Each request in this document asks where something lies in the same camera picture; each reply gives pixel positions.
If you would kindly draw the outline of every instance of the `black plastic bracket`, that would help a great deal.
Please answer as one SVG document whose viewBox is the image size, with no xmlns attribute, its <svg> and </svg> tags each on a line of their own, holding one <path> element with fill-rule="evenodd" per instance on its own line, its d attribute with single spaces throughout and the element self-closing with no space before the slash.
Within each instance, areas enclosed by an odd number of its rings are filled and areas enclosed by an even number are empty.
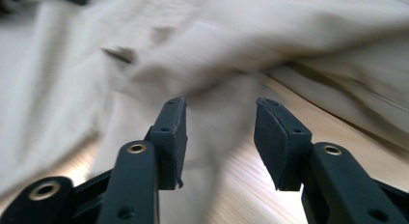
<svg viewBox="0 0 409 224">
<path fill-rule="evenodd" d="M 65 177 L 34 182 L 0 224 L 159 223 L 157 191 L 181 185 L 186 142 L 186 100 L 174 98 L 145 140 L 121 147 L 112 170 L 76 187 Z"/>
<path fill-rule="evenodd" d="M 376 182 L 345 148 L 311 143 L 280 103 L 259 98 L 255 143 L 276 185 L 298 191 L 309 223 L 408 223 L 409 195 Z"/>
</svg>

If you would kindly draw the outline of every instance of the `screw hole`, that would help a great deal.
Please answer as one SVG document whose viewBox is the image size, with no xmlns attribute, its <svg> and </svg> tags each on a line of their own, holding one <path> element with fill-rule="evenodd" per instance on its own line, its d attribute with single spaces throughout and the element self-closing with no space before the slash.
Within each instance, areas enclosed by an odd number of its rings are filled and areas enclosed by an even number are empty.
<svg viewBox="0 0 409 224">
<path fill-rule="evenodd" d="M 117 216 L 122 220 L 127 220 L 136 215 L 135 207 L 133 205 L 124 205 L 118 210 Z"/>
<path fill-rule="evenodd" d="M 382 221 L 382 222 L 388 221 L 388 215 L 385 212 L 383 212 L 382 210 L 369 209 L 368 214 L 371 217 L 373 217 L 373 218 L 375 218 L 375 219 L 377 219 L 379 221 Z"/>
<path fill-rule="evenodd" d="M 30 192 L 29 198 L 33 201 L 44 200 L 56 194 L 58 190 L 60 190 L 59 183 L 55 181 L 44 182 Z"/>
<path fill-rule="evenodd" d="M 139 154 L 146 149 L 147 147 L 145 145 L 132 145 L 127 150 L 130 154 Z"/>
<path fill-rule="evenodd" d="M 333 155 L 340 155 L 340 154 L 342 154 L 342 151 L 339 149 L 339 148 L 337 148 L 337 147 L 334 147 L 334 146 L 324 146 L 324 151 L 325 151 L 325 153 L 327 153 L 327 154 L 333 154 Z"/>
</svg>

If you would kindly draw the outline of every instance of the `beige cloth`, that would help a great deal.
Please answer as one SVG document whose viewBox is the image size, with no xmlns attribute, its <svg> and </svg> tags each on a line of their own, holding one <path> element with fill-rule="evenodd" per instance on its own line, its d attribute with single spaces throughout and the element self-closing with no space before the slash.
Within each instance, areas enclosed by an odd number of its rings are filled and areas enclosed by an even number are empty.
<svg viewBox="0 0 409 224">
<path fill-rule="evenodd" d="M 409 32 L 269 71 L 299 95 L 388 140 L 409 159 Z"/>
<path fill-rule="evenodd" d="M 252 71 L 353 52 L 409 29 L 408 0 L 92 0 L 85 7 L 39 1 L 22 2 L 20 10 L 0 18 L 0 193 L 58 163 L 89 138 L 102 139 L 94 173 L 112 167 L 118 148 L 143 138 L 165 100 L 187 96 L 186 187 L 162 196 L 163 206 L 172 207 L 163 212 L 167 223 L 204 220 L 220 158 L 253 122 L 260 82 Z M 135 49 L 137 65 L 124 66 L 100 50 L 115 46 Z M 398 78 L 404 81 L 407 65 L 401 61 L 406 68 Z M 324 63 L 308 62 L 329 75 L 321 69 L 329 65 Z M 365 66 L 360 71 L 371 71 Z M 387 75 L 393 79 L 397 71 Z M 373 90 L 407 108 L 407 99 Z M 373 109 L 371 102 L 377 101 L 366 100 L 365 107 Z M 405 112 L 396 114 L 394 120 L 407 120 Z M 366 122 L 354 117 L 356 125 Z M 403 143 L 405 131 L 382 137 Z"/>
</svg>

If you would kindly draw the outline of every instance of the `crumpled fabric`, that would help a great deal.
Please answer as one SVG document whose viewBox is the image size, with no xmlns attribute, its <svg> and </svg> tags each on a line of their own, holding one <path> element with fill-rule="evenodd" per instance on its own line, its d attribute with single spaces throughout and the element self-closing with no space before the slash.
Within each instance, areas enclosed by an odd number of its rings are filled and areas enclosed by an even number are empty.
<svg viewBox="0 0 409 224">
<path fill-rule="evenodd" d="M 205 222 L 223 161 L 252 128 L 258 71 L 265 69 L 375 134 L 390 118 L 382 102 L 393 101 L 400 108 L 389 123 L 400 134 L 380 135 L 407 148 L 407 60 L 399 55 L 399 64 L 388 64 L 395 46 L 382 40 L 406 37 L 409 0 L 91 0 L 84 7 L 29 1 L 0 18 L 0 194 L 89 138 L 101 141 L 92 174 L 111 168 L 119 147 L 143 138 L 163 102 L 186 96 L 185 187 L 161 193 L 161 221 Z M 372 43 L 380 45 L 365 48 Z M 134 49 L 136 62 L 101 51 L 117 46 Z M 362 63 L 349 64 L 357 59 Z M 288 62 L 341 84 L 353 99 L 337 104 L 337 94 L 304 93 L 311 81 Z M 291 83 L 289 75 L 303 79 Z M 364 104 L 359 112 L 357 102 Z M 368 111 L 376 115 L 361 118 Z"/>
</svg>

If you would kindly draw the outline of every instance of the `wooden surface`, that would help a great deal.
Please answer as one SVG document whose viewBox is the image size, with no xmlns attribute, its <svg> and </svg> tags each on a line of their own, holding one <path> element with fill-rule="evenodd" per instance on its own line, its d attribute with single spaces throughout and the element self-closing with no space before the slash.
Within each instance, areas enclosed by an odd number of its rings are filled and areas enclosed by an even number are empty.
<svg viewBox="0 0 409 224">
<path fill-rule="evenodd" d="M 281 103 L 313 133 L 314 143 L 325 141 L 341 145 L 351 151 L 372 177 L 409 190 L 409 162 L 276 81 L 266 78 L 265 84 L 284 99 Z M 84 182 L 96 149 L 97 142 L 90 143 L 54 171 L 39 175 L 37 179 L 64 175 L 72 178 L 75 185 Z M 253 144 L 253 133 L 249 133 L 247 141 L 228 159 L 216 192 L 210 224 L 307 223 L 300 193 L 274 190 L 274 184 Z M 16 192 L 2 199 L 0 211 L 15 195 Z"/>
</svg>

